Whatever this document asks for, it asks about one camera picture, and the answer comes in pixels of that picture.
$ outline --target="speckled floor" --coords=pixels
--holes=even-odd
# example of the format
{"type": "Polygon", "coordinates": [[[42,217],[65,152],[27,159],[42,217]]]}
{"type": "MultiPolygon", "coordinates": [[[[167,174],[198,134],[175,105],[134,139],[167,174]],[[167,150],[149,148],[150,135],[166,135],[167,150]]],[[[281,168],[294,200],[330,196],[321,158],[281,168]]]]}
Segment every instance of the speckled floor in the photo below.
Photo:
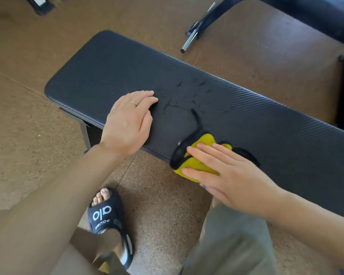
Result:
{"type": "MultiPolygon", "coordinates": [[[[219,0],[53,0],[39,17],[25,0],[0,0],[0,209],[10,208],[79,158],[78,125],[44,85],[88,39],[110,29],[326,122],[344,46],[258,1],[214,23],[182,55],[184,32],[219,0]]],[[[177,274],[211,197],[162,161],[138,152],[109,178],[135,240],[132,274],[177,274]]],[[[320,255],[269,225],[281,274],[336,274],[320,255]]]]}

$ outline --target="toe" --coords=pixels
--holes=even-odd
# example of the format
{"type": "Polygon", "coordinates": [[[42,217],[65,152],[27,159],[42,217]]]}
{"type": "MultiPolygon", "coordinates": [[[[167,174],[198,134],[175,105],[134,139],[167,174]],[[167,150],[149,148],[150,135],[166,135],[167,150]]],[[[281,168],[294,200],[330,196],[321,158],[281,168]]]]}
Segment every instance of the toe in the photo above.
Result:
{"type": "Polygon", "coordinates": [[[98,192],[96,197],[98,199],[98,203],[102,203],[103,202],[103,198],[102,198],[101,192],[98,192]]]}
{"type": "Polygon", "coordinates": [[[103,197],[103,200],[108,200],[110,198],[110,191],[107,189],[107,188],[102,188],[101,189],[101,194],[102,194],[102,197],[103,197]]]}
{"type": "Polygon", "coordinates": [[[98,199],[97,199],[97,197],[94,197],[93,198],[93,206],[95,206],[95,205],[98,205],[98,199]]]}

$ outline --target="black slide sandal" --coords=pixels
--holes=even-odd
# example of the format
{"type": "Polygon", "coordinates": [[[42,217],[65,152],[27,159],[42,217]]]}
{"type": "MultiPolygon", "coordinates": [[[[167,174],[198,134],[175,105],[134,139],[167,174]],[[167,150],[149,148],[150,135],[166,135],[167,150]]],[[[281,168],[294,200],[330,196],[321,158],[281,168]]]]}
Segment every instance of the black slide sandal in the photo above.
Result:
{"type": "Polygon", "coordinates": [[[116,189],[111,187],[107,187],[107,189],[110,191],[111,195],[108,200],[93,207],[91,204],[89,205],[87,210],[88,222],[94,234],[100,234],[106,229],[115,229],[119,231],[127,250],[127,260],[124,264],[127,270],[132,263],[133,247],[125,227],[123,203],[116,189]]]}

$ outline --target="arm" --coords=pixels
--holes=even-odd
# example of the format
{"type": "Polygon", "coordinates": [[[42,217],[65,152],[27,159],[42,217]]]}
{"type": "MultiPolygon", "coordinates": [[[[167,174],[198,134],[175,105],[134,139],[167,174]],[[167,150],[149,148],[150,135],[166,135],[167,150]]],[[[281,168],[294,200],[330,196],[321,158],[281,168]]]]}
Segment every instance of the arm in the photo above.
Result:
{"type": "Polygon", "coordinates": [[[148,138],[148,109],[158,101],[153,94],[121,97],[107,117],[99,145],[0,217],[0,274],[51,272],[94,193],[148,138]]]}
{"type": "Polygon", "coordinates": [[[251,161],[221,145],[198,144],[187,151],[220,175],[188,168],[185,175],[225,205],[266,219],[344,269],[344,217],[281,189],[251,161]]]}

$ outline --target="alo logo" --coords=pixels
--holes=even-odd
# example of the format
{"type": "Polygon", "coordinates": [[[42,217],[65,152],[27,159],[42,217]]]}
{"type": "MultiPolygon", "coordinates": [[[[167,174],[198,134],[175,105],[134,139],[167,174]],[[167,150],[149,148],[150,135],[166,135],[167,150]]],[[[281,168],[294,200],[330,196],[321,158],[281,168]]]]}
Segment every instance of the alo logo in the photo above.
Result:
{"type": "Polygon", "coordinates": [[[99,211],[96,211],[93,213],[93,220],[96,221],[99,217],[101,218],[100,220],[102,221],[102,216],[110,213],[112,208],[110,206],[105,206],[104,208],[100,209],[99,211]]]}

